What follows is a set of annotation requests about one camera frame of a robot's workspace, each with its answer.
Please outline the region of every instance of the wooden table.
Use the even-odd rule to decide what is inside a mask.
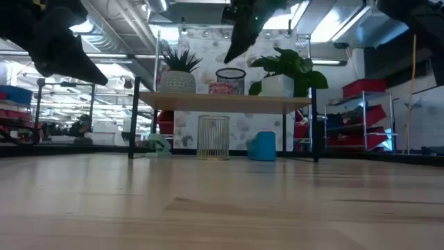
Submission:
[[[133,115],[131,117],[130,148],[128,157],[134,158],[137,105],[139,99],[155,110],[153,127],[157,126],[157,110],[174,111],[200,111],[220,113],[255,113],[255,114],[281,114],[282,115],[282,151],[283,156],[287,152],[287,114],[299,108],[312,105],[316,110],[316,95],[310,98],[290,97],[258,97],[245,95],[221,95],[221,94],[183,94],[161,92],[139,92],[140,79],[135,81],[133,99]],[[314,149],[314,162],[318,162],[318,150]]]
[[[310,98],[258,97],[222,94],[141,92],[139,97],[155,110],[221,113],[288,114],[311,104]]]

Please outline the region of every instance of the ceiling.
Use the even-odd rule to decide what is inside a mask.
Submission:
[[[77,27],[76,32],[82,35],[84,50],[87,53],[113,53],[130,55],[154,55],[155,40],[158,31],[162,38],[170,44],[177,43],[182,28],[182,17],[185,18],[183,27],[187,25],[218,26],[221,23],[221,15],[226,0],[175,0],[168,1],[169,9],[165,12],[155,13],[147,11],[145,2],[148,0],[81,0],[89,12],[89,26]],[[362,0],[311,0],[299,6],[288,9],[286,12],[275,14],[273,23],[267,28],[282,28],[282,22],[287,22],[288,17],[298,16],[299,21],[293,33],[311,34],[313,58],[328,60],[347,60],[344,50],[335,49],[331,43],[346,42],[351,47],[376,47],[388,42],[396,35],[406,30],[406,26],[400,22],[388,18],[374,8],[374,1]],[[346,32],[340,31],[345,26]],[[14,44],[0,40],[0,50],[20,50]],[[0,56],[6,62],[16,62],[18,71],[17,85],[37,91],[36,80],[38,73],[29,64],[27,56]],[[152,88],[154,60],[129,59],[129,58],[102,58],[94,59],[99,64],[104,74],[110,78],[106,87],[98,86],[98,96],[94,105],[95,120],[114,121],[122,124],[122,119],[128,115],[132,103],[132,97],[128,96],[132,90],[123,88],[123,77],[134,79],[134,75],[142,77],[142,91]],[[50,81],[74,81],[59,76]],[[55,117],[56,121],[71,122],[73,117],[66,115],[66,108],[50,108],[50,103],[76,104],[79,108],[74,115],[85,113],[81,109],[89,105],[87,96],[91,92],[90,87],[74,87],[68,90],[63,87],[44,88],[42,113],[51,114],[44,117]],[[148,112],[148,106],[142,110]],[[139,116],[139,124],[148,127],[151,120]]]

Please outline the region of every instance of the table leg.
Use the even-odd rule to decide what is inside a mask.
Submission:
[[[282,157],[287,156],[287,115],[282,115]]]
[[[316,88],[311,89],[311,150],[313,151],[313,162],[319,162],[319,141],[318,141],[318,105],[316,99]]]
[[[129,159],[134,159],[136,128],[137,128],[137,108],[139,105],[139,88],[140,88],[140,76],[136,76],[134,80],[133,113],[131,114],[130,146],[128,147]]]

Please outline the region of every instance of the wall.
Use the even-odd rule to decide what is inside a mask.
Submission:
[[[190,49],[191,53],[196,53],[198,58],[203,58],[200,67],[193,72],[196,77],[196,91],[199,94],[207,94],[209,84],[216,81],[215,72],[224,67],[236,67],[247,72],[245,80],[245,91],[248,94],[250,84],[262,79],[265,72],[260,68],[249,68],[249,64],[260,56],[272,56],[276,52],[273,47],[283,49],[295,49],[295,40],[285,37],[282,31],[269,31],[270,38],[266,39],[261,34],[256,44],[251,47],[244,55],[233,60],[229,65],[223,64],[226,52],[230,46],[230,40],[223,36],[226,34],[222,28],[188,28],[188,34],[182,36],[179,40],[179,50]],[[203,37],[203,32],[207,31],[208,36]],[[359,58],[359,51],[353,52],[353,60],[361,67],[364,72],[364,60]],[[323,113],[324,105],[329,99],[340,98],[342,89],[357,79],[357,75],[353,69],[351,61],[343,67],[334,66],[315,66],[315,70],[326,75],[330,89],[318,91],[318,111]],[[197,147],[197,125],[198,116],[203,115],[202,112],[175,112],[175,128],[174,128],[174,147],[177,149],[195,149]],[[282,150],[282,116],[281,115],[257,115],[257,114],[214,114],[227,115],[230,117],[230,149],[245,150],[246,143],[252,139],[257,132],[273,131],[276,134],[276,148]],[[287,149],[293,148],[293,132],[294,132],[294,115],[287,115]]]
[[[425,77],[415,80],[413,92],[425,90],[413,96],[412,104],[415,105],[411,113],[410,123],[410,148],[420,150],[422,146],[443,146],[444,145],[444,87],[436,86],[435,76],[432,71]],[[409,96],[411,94],[411,81],[388,89],[392,92],[395,113],[396,138],[398,150],[405,148],[405,128],[407,122]]]

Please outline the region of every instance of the white pot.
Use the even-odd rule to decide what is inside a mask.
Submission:
[[[196,79],[188,72],[166,71],[160,80],[159,92],[196,93]]]
[[[294,80],[283,74],[262,79],[264,97],[293,97]]]

